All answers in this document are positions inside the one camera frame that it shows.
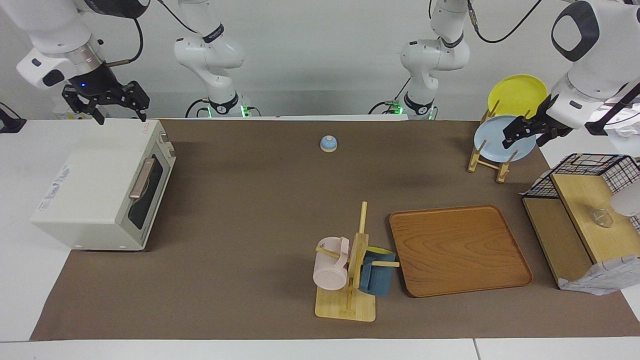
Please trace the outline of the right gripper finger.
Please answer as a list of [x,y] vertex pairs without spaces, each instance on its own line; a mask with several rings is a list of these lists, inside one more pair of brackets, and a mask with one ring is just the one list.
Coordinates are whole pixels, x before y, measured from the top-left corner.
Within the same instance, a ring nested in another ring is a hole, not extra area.
[[66,100],[67,105],[76,114],[87,114],[91,116],[98,125],[105,125],[105,116],[98,110],[100,105],[100,95],[82,95],[73,86],[64,86],[62,88],[62,98]]
[[146,91],[142,89],[137,80],[131,80],[126,85],[119,87],[119,104],[121,107],[133,110],[137,118],[143,123],[147,120],[147,110],[150,105],[150,98]]

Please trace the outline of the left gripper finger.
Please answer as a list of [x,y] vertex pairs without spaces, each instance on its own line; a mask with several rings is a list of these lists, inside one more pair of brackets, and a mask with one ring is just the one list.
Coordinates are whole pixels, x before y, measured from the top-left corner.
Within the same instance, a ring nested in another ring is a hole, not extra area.
[[546,98],[537,106],[537,109],[530,117],[520,115],[515,118],[515,123],[522,129],[529,129],[531,132],[535,129],[542,129],[549,121],[547,116],[547,109],[551,102],[551,95],[547,95]]
[[507,128],[502,130],[503,141],[502,147],[505,150],[512,148],[512,146],[534,146],[537,143],[537,134],[530,128]]

